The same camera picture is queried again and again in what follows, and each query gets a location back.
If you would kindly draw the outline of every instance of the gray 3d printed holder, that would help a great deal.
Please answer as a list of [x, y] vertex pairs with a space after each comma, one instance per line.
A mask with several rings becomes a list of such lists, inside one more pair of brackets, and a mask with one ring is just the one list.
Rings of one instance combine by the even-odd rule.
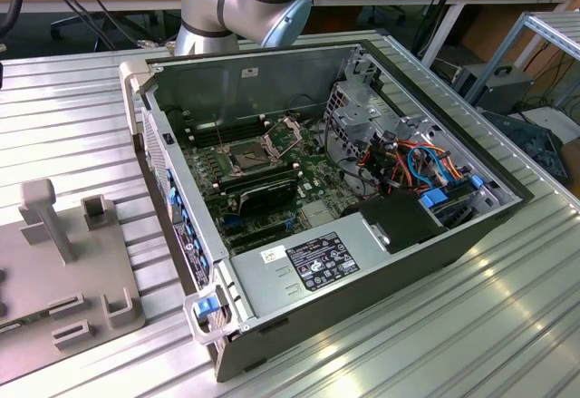
[[114, 204], [56, 213], [48, 179], [21, 185], [24, 222], [0, 227], [0, 384], [143, 326]]

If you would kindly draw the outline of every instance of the warning label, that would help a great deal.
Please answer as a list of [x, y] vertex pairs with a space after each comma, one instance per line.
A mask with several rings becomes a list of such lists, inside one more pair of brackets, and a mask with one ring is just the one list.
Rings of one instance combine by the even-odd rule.
[[315, 291], [360, 268], [336, 232], [286, 251], [309, 291]]

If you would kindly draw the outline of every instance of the computer case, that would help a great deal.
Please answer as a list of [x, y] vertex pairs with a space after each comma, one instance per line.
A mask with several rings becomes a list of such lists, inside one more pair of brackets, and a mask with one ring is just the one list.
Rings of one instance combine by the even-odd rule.
[[184, 311], [219, 382], [453, 263], [532, 198], [367, 41], [121, 70], [144, 103], [134, 142]]
[[[465, 97], [485, 67], [484, 63], [462, 66], [451, 87], [461, 97]], [[533, 79], [515, 65], [502, 64], [481, 89], [473, 106], [497, 114], [510, 114], [514, 112], [514, 105], [526, 96], [533, 84]]]

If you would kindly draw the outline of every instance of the blue latch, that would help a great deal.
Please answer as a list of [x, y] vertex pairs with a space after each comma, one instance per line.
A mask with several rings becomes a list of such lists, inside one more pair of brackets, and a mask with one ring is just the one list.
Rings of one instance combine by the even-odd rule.
[[217, 312], [220, 307], [221, 305], [216, 296], [208, 296], [207, 298], [202, 298], [193, 305], [193, 310], [198, 318], [205, 318], [209, 314]]
[[440, 188], [430, 189], [426, 191], [421, 196], [420, 200], [427, 208], [432, 208], [435, 205], [439, 205], [440, 203], [447, 200], [447, 196]]
[[172, 205], [175, 205], [175, 195], [177, 194], [177, 190], [175, 189], [175, 187], [172, 187], [169, 190], [169, 203]]
[[475, 186], [475, 188], [480, 189], [483, 187], [484, 181], [480, 176], [474, 174], [471, 176], [471, 183], [473, 186]]

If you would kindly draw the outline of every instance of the aluminum table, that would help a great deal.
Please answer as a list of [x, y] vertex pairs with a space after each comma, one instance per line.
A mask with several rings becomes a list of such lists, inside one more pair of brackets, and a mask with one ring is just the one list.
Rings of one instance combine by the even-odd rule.
[[[580, 202], [391, 38], [367, 38], [535, 194], [454, 265], [227, 383], [193, 342], [122, 106], [118, 66], [164, 50], [5, 63], [0, 223], [17, 181], [50, 176], [60, 207], [115, 200], [148, 323], [0, 388], [0, 396], [512, 396], [580, 394]], [[254, 47], [242, 44], [243, 49]], [[384, 88], [399, 102], [394, 86]]]

